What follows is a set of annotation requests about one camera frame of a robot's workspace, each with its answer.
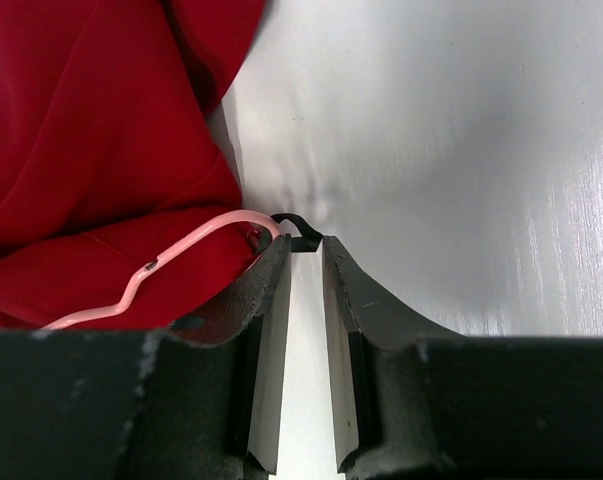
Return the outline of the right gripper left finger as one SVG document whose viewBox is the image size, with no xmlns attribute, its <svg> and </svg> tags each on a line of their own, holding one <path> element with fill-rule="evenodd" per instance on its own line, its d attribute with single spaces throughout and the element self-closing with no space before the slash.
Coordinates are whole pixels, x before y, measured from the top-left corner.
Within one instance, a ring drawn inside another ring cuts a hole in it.
<svg viewBox="0 0 603 480">
<path fill-rule="evenodd" d="M 289 236 L 188 328 L 0 330 L 0 479 L 265 479 L 277 468 Z"/>
</svg>

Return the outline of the red skirt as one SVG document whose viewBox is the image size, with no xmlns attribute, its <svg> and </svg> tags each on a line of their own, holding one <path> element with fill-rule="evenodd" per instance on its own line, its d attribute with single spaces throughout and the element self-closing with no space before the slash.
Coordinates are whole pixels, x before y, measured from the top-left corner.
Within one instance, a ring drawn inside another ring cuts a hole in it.
<svg viewBox="0 0 603 480">
<path fill-rule="evenodd" d="M 279 235 L 208 117 L 262 1 L 0 1 L 0 329 L 164 328 Z"/>
</svg>

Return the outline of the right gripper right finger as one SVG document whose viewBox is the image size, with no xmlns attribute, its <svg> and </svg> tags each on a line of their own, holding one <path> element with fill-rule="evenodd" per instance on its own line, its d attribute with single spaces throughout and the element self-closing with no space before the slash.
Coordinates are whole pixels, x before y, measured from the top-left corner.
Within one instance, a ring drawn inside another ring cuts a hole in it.
<svg viewBox="0 0 603 480">
<path fill-rule="evenodd" d="M 469 337 L 323 242 L 336 462 L 349 479 L 603 479 L 603 338 Z"/>
</svg>

